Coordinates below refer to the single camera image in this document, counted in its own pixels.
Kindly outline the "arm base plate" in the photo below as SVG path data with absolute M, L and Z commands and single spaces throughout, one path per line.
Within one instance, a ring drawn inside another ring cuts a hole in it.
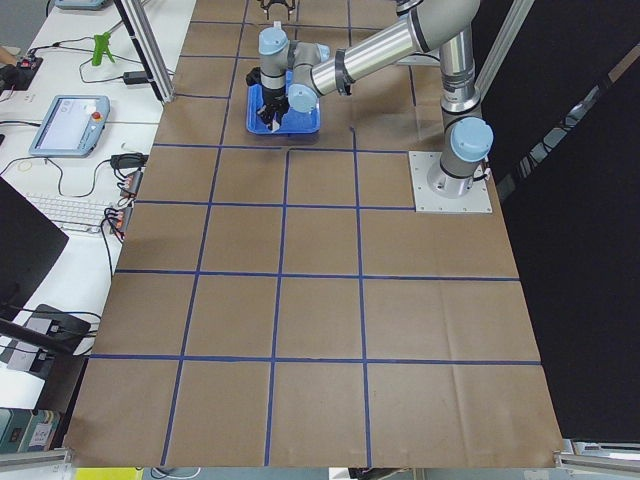
M 440 152 L 409 151 L 414 206 L 417 213 L 491 214 L 488 182 L 478 165 L 466 179 L 447 175 L 440 165 Z

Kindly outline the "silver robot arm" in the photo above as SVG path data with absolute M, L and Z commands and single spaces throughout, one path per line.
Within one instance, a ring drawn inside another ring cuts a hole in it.
M 291 112 L 311 115 L 321 98 L 349 96 L 357 82 L 399 68 L 409 57 L 436 52 L 444 144 L 427 184 L 444 198 L 461 198 L 479 182 L 475 172 L 493 142 L 491 127 L 480 117 L 475 85 L 472 21 L 480 6 L 478 1 L 400 1 L 394 24 L 336 50 L 292 40 L 278 25 L 266 28 L 258 39 L 260 63 L 246 76 L 248 87 L 261 90 L 256 116 L 276 132 Z

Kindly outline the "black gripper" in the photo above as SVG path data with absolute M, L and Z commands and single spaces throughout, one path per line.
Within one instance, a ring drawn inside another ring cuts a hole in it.
M 266 19 L 270 19 L 271 0 L 260 0 L 259 6 L 266 16 Z M 282 4 L 287 10 L 287 19 L 291 19 L 292 13 L 296 9 L 295 0 L 282 0 Z M 269 131 L 272 130 L 272 122 L 277 122 L 282 125 L 283 117 L 288 113 L 289 102 L 286 96 L 286 88 L 270 89 L 263 87 L 262 98 L 263 105 L 257 110 L 257 116 Z

